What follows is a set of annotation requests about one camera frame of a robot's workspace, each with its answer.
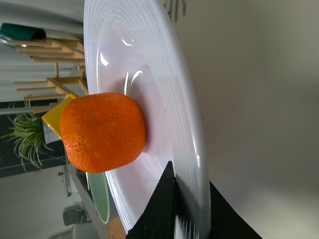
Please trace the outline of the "black right gripper left finger plate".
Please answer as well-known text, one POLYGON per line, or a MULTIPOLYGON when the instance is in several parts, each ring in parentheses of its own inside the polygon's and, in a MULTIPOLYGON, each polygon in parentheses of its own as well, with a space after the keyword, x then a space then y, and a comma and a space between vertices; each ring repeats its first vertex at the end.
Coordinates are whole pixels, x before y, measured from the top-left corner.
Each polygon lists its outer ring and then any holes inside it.
POLYGON ((175 233, 177 183, 169 161, 128 239, 173 239, 175 233))

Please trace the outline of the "black right gripper right finger behind plate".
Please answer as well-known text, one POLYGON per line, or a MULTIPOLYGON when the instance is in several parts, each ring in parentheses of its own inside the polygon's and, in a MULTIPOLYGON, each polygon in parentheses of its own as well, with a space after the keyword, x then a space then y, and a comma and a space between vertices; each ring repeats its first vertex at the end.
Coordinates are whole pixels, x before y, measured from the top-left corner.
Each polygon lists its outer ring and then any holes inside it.
POLYGON ((210 183, 211 239, 261 239, 210 183))

